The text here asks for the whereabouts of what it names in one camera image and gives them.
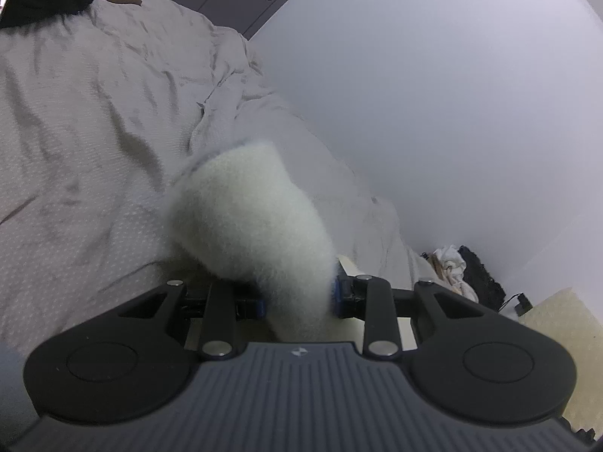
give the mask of white fuzzy fabric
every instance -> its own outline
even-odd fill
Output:
[[[333,333],[333,245],[272,144],[236,147],[183,174],[166,195],[164,218],[215,275],[258,285],[279,338]]]

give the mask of white logo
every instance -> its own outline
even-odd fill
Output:
[[[308,352],[308,350],[306,350],[305,348],[299,347],[296,348],[295,350],[292,350],[291,353],[293,355],[295,355],[296,357],[303,357],[304,355],[306,355]]]

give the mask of black cable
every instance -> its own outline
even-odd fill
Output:
[[[509,302],[511,302],[514,298],[516,298],[517,296],[520,296],[521,294],[523,294],[523,292],[520,292],[519,294],[514,294],[511,297],[509,297],[505,302],[502,303],[502,306],[500,306],[498,308],[498,312],[500,313]]]

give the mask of bed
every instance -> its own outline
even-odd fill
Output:
[[[158,216],[192,155],[272,141],[337,251],[394,287],[432,269],[370,190],[265,82],[237,32],[168,0],[95,0],[0,33],[0,331],[44,339],[197,262]]]

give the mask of black circular joint cover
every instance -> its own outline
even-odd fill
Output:
[[[492,426],[561,414],[576,383],[569,353],[503,316],[448,320],[424,341],[411,374],[423,395],[458,417]]]
[[[110,424],[172,400],[191,366],[189,353],[148,320],[99,317],[37,347],[23,380],[39,414]]]

